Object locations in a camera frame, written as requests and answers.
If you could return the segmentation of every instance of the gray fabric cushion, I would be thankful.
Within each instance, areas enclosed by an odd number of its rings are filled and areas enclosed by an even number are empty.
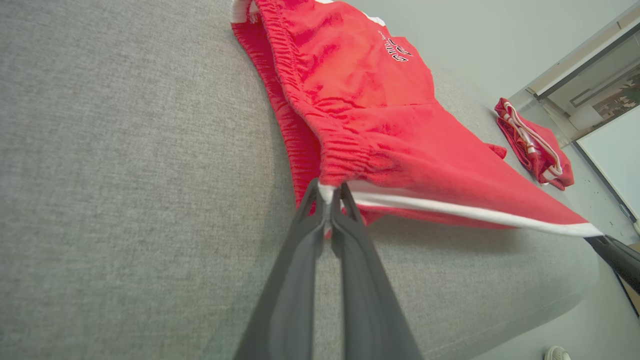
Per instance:
[[[1,359],[232,356],[294,197],[228,8],[0,3]],[[442,104],[507,146],[497,99],[433,70]],[[597,277],[578,238],[392,217],[370,232],[426,359],[488,350],[569,310]],[[316,359],[340,358],[340,304],[325,250]]]

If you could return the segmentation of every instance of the sneaker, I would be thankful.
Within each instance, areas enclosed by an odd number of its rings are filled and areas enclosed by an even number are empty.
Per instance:
[[[561,347],[552,347],[547,351],[545,360],[571,360],[569,353]]]

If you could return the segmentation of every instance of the white wall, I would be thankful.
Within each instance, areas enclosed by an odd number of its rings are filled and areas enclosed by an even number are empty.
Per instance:
[[[635,0],[347,0],[380,17],[425,59],[509,97],[630,8]]]
[[[636,218],[640,218],[640,106],[578,140]]]

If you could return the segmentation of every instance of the folded red shorts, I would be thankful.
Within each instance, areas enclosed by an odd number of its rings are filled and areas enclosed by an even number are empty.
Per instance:
[[[562,191],[573,185],[571,161],[560,150],[551,130],[521,117],[505,98],[500,98],[495,112],[500,116],[498,126],[516,156],[541,184],[550,183]]]
[[[416,49],[381,19],[329,0],[235,0],[232,29],[266,87],[298,200],[319,177],[348,182],[368,222],[601,234],[444,110]]]

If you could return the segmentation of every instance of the white stripe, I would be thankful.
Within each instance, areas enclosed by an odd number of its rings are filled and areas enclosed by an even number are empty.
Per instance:
[[[397,208],[419,211],[434,211],[437,213],[445,213],[456,215],[459,217],[471,218],[494,224],[501,224],[512,227],[523,227],[526,229],[534,229],[544,231],[546,233],[570,235],[570,236],[600,236],[603,235],[595,226],[586,222],[583,224],[553,224],[532,218],[521,217],[519,215],[503,213],[501,211],[475,208],[473,206],[451,204],[448,202],[420,199],[418,197],[410,197],[403,195],[391,195],[384,193],[371,193],[357,191],[362,188],[362,181],[350,181],[349,188],[351,194],[358,205],[369,206],[374,208]],[[367,188],[375,187],[377,190],[384,191],[386,189],[366,184]],[[391,191],[408,192],[402,189],[389,189]]]

